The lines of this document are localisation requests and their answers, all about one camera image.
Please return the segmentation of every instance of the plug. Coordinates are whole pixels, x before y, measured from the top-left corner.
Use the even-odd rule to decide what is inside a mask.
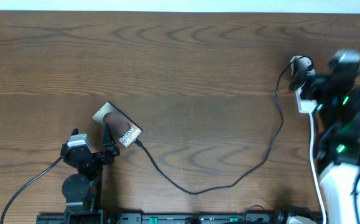
[[[297,55],[294,56],[291,60],[290,63],[292,63],[291,68],[292,68],[292,79],[294,79],[295,77],[300,77],[303,73],[307,76],[315,76],[315,69],[313,68],[313,62],[311,61],[311,59],[309,57],[303,57],[302,55]],[[312,113],[314,112],[315,108],[318,106],[318,102],[316,100],[303,100],[301,98],[301,93],[303,91],[303,85],[302,84],[300,87],[298,87],[295,90],[296,93],[296,101],[297,101],[297,108],[298,108],[298,112],[299,113],[304,113],[304,114],[308,114],[308,113]]]

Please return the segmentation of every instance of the wooden table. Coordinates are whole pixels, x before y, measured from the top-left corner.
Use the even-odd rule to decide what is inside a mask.
[[[0,215],[73,128],[101,143],[91,117],[108,100],[144,129],[142,142],[182,187],[231,184],[262,160],[279,127],[274,88],[290,58],[308,54],[327,72],[345,47],[360,51],[360,15],[0,12]],[[269,161],[234,188],[186,195],[132,146],[105,167],[103,204],[146,213],[289,203],[319,211],[308,117],[288,84],[287,75],[285,124]],[[74,173],[59,163],[17,197],[6,223],[63,212],[62,183]]]

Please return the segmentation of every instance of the black cable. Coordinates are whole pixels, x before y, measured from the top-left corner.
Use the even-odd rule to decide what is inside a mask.
[[[264,212],[266,212],[267,213],[267,211],[265,210],[265,208],[263,207],[263,206],[261,206],[261,205],[252,205],[252,206],[250,206],[248,209],[246,209],[246,211],[244,211],[244,213],[243,213],[243,220],[245,220],[246,221],[246,214],[247,214],[247,212],[250,210],[250,209],[252,209],[252,208],[262,208],[263,210],[264,210]]]
[[[238,178],[238,180],[236,180],[233,184],[231,185],[225,185],[225,186],[219,186],[219,187],[212,187],[212,188],[209,188],[209,189],[206,189],[206,190],[201,190],[199,192],[190,192],[188,190],[185,190],[184,188],[180,187],[179,185],[177,185],[175,182],[173,182],[170,178],[168,178],[158,167],[158,165],[156,164],[154,158],[151,156],[151,154],[148,152],[148,150],[144,147],[144,145],[142,145],[142,143],[140,142],[140,140],[136,140],[135,143],[144,150],[144,152],[147,154],[147,156],[149,157],[150,161],[152,162],[152,164],[154,165],[156,171],[163,177],[165,178],[167,181],[169,181],[172,185],[174,185],[176,188],[178,188],[179,190],[181,190],[182,192],[186,193],[186,194],[189,194],[189,195],[199,195],[199,194],[203,194],[203,193],[206,193],[206,192],[209,192],[211,190],[218,190],[218,189],[228,189],[228,188],[231,188],[231,187],[234,187],[236,184],[238,184],[243,178],[245,178],[245,176],[251,174],[252,172],[254,172],[255,170],[257,170],[258,168],[260,168],[262,165],[265,164],[265,162],[267,162],[268,160],[268,156],[269,154],[271,153],[271,150],[272,150],[272,146],[274,145],[274,142],[275,140],[277,139],[278,137],[278,134],[280,132],[280,130],[282,129],[283,125],[284,125],[284,116],[282,114],[282,110],[280,109],[279,105],[278,105],[278,89],[279,89],[279,81],[280,79],[282,78],[282,76],[284,75],[284,73],[286,72],[286,70],[295,62],[296,60],[294,60],[293,62],[290,62],[286,68],[282,71],[282,73],[279,75],[278,77],[278,81],[277,81],[277,87],[275,89],[275,95],[274,95],[274,101],[275,101],[275,105],[278,109],[278,112],[279,112],[279,115],[280,115],[280,126],[279,126],[279,129],[278,131],[275,133],[275,136],[272,138],[271,140],[271,144],[268,148],[268,151],[267,153],[265,154],[265,157],[264,159],[262,160],[262,162],[260,162],[258,165],[256,165],[255,167],[253,167],[252,169],[250,169],[249,171],[247,171],[246,173],[244,173],[240,178]]]
[[[360,224],[358,204],[357,204],[357,197],[358,197],[357,186],[358,186],[359,180],[360,180],[360,173],[359,173],[358,176],[355,178],[354,189],[353,189],[353,192],[352,192],[352,194],[354,195],[354,210],[355,210],[355,217],[356,217],[356,223],[357,223],[357,224]]]
[[[6,213],[8,211],[8,208],[10,207],[11,203],[16,199],[16,197],[23,191],[25,190],[25,188],[27,188],[30,184],[32,184],[33,182],[35,182],[37,179],[39,179],[41,176],[43,176],[44,174],[46,174],[48,171],[50,171],[51,169],[53,169],[53,167],[55,167],[55,165],[57,165],[60,161],[61,161],[62,157],[59,157],[53,164],[51,164],[50,167],[48,167],[45,171],[41,172],[39,175],[37,175],[36,177],[34,177],[32,180],[28,181],[28,183],[26,183],[24,186],[22,186],[16,194],[14,194],[14,196],[12,196],[11,200],[7,203],[6,207],[3,210],[3,213],[1,214],[1,218],[0,218],[0,224],[4,223],[4,217],[6,216]]]

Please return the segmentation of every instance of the white wall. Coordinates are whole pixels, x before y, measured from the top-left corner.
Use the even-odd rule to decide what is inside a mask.
[[[360,13],[360,0],[0,0],[0,10]]]

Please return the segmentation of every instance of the white cable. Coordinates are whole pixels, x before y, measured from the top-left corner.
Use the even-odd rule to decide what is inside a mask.
[[[311,164],[311,172],[312,172],[312,177],[314,179],[314,184],[315,184],[315,189],[316,189],[316,194],[318,196],[318,200],[319,200],[319,204],[321,206],[321,211],[322,211],[322,219],[323,219],[323,223],[322,224],[326,224],[326,211],[325,211],[325,206],[323,205],[323,200],[322,200],[322,195],[321,192],[319,190],[319,185],[318,185],[318,179],[316,178],[316,171],[315,171],[315,164],[314,164],[314,156],[313,156],[313,146],[314,146],[314,133],[315,133],[315,127],[314,127],[314,118],[312,113],[308,114],[310,116],[310,127],[311,127],[311,139],[310,139],[310,164]]]

